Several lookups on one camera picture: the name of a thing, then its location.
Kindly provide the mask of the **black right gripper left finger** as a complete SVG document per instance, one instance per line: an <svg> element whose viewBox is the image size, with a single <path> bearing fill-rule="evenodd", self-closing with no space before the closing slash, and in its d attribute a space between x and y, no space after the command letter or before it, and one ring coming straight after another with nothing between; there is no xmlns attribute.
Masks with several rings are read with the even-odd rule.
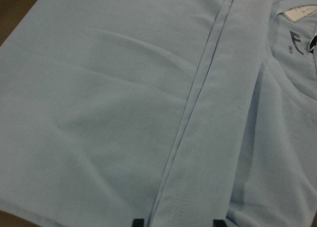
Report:
<svg viewBox="0 0 317 227"><path fill-rule="evenodd" d="M144 219L134 219L132 222L132 227L144 227L145 220Z"/></svg>

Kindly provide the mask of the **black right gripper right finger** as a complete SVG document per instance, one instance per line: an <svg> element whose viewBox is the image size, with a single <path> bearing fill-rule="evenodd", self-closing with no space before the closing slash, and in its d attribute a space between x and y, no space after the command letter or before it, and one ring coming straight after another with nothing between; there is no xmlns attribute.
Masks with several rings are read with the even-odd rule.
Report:
<svg viewBox="0 0 317 227"><path fill-rule="evenodd" d="M213 227L226 227L226 222L225 220L214 219Z"/></svg>

